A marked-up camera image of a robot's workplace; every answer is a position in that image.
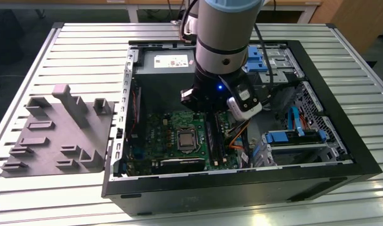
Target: floor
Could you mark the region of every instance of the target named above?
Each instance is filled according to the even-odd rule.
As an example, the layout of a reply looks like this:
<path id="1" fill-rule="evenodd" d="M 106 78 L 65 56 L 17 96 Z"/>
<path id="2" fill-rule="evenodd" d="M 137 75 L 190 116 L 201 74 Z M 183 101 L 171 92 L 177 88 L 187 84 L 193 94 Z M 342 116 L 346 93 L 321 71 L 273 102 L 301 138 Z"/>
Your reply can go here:
<path id="1" fill-rule="evenodd" d="M 34 10 L 15 10 L 26 36 L 21 39 L 21 46 L 26 53 L 22 61 L 13 65 L 0 66 L 0 120 L 10 107 L 17 91 L 21 87 L 23 77 L 33 65 L 37 54 L 55 22 L 73 23 L 129 23 L 129 14 L 122 10 L 47 10 L 45 19 L 39 19 Z M 145 11 L 139 10 L 141 22 L 169 22 L 169 10 Z M 383 41 L 377 40 L 369 52 L 364 55 L 366 60 L 378 61 L 374 70 L 383 79 Z"/>

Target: desk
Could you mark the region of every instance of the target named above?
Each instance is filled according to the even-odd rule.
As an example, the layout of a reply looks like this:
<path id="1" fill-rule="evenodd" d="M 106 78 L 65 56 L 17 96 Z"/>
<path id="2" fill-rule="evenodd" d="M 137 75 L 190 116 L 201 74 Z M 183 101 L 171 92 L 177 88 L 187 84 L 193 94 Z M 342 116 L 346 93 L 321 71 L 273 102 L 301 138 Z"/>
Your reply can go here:
<path id="1" fill-rule="evenodd" d="M 277 0 L 278 11 L 301 11 L 298 23 L 309 24 L 322 0 Z M 171 8 L 179 9 L 182 0 L 171 0 Z M 274 10 L 271 1 L 262 10 Z M 0 0 L 5 9 L 126 9 L 131 23 L 139 22 L 139 9 L 170 9 L 167 0 Z"/>
<path id="2" fill-rule="evenodd" d="M 361 55 L 339 31 L 323 24 L 261 24 L 259 27 L 265 39 L 302 42 L 383 169 L 383 82 Z M 57 26 L 0 123 L 0 167 L 30 115 L 25 108 L 30 95 L 45 96 L 54 102 L 55 98 L 47 94 L 55 84 L 65 82 L 86 102 L 98 97 L 119 103 L 129 40 L 177 39 L 178 27 L 165 23 Z M 21 222 L 30 226 L 114 222 L 133 225 L 383 224 L 383 174 L 309 202 L 137 218 L 101 197 L 103 176 L 103 172 L 30 178 L 0 175 L 0 223 Z"/>

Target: aluminum extrusion table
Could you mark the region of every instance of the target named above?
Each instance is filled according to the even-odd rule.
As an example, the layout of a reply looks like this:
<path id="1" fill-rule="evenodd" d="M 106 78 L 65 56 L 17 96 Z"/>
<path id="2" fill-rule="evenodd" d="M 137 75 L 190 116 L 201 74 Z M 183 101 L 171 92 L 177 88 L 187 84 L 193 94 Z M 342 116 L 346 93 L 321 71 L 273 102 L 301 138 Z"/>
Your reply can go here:
<path id="1" fill-rule="evenodd" d="M 383 82 L 341 32 L 323 24 L 261 24 L 259 27 L 269 40 L 301 40 L 383 169 Z M 53 101 L 54 84 L 65 82 L 85 101 L 103 97 L 118 103 L 129 40 L 175 39 L 178 27 L 171 24 L 57 26 L 0 123 L 0 167 L 30 115 L 25 109 L 30 96 L 45 96 Z M 30 226 L 119 222 L 131 225 L 383 225 L 383 174 L 307 202 L 137 218 L 101 197 L 103 175 L 102 172 L 30 178 L 0 176 L 0 223 Z"/>

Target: red wire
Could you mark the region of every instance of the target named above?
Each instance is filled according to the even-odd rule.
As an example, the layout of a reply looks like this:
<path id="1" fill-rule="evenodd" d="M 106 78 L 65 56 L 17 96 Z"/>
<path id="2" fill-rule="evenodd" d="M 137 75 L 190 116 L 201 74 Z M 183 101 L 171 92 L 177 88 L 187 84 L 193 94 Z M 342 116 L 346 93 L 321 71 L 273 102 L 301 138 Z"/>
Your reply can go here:
<path id="1" fill-rule="evenodd" d="M 137 122 L 138 122 L 137 93 L 135 93 L 135 91 L 133 91 L 133 94 L 134 94 L 135 123 L 134 123 L 134 126 L 133 126 L 133 128 L 131 128 L 131 131 L 130 131 L 130 133 L 129 133 L 129 138 L 130 138 L 130 136 L 131 136 L 131 133 L 134 132 L 134 129 L 135 129 L 135 127 L 137 127 Z"/>

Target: blue plastic latch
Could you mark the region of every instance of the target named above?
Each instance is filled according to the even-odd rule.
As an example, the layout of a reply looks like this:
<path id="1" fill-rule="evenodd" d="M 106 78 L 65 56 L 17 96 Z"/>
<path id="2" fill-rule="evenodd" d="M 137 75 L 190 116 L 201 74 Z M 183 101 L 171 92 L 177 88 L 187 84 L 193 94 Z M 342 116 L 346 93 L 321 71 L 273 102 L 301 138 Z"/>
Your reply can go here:
<path id="1" fill-rule="evenodd" d="M 273 143 L 273 136 L 271 134 L 266 134 L 267 143 Z"/>
<path id="2" fill-rule="evenodd" d="M 290 111 L 287 113 L 287 129 L 294 129 L 294 124 L 295 124 L 295 129 L 298 130 L 299 136 L 305 136 L 301 119 L 299 119 L 299 110 L 295 106 L 290 108 Z"/>
<path id="3" fill-rule="evenodd" d="M 327 134 L 323 130 L 319 130 L 319 137 L 322 138 L 323 142 L 327 140 Z"/>
<path id="4" fill-rule="evenodd" d="M 273 132 L 271 133 L 273 139 L 275 142 L 287 142 L 287 133 L 286 132 Z"/>
<path id="5" fill-rule="evenodd" d="M 266 67 L 266 64 L 263 64 L 263 62 L 249 61 L 245 66 L 246 66 L 247 72 L 266 72 L 267 71 L 267 67 Z"/>
<path id="6" fill-rule="evenodd" d="M 245 65 L 247 72 L 267 72 L 269 68 L 263 62 L 263 55 L 257 46 L 247 47 L 247 63 Z"/>
<path id="7" fill-rule="evenodd" d="M 247 60 L 249 61 L 261 61 L 261 52 L 257 48 L 257 46 L 249 46 L 247 47 Z"/>

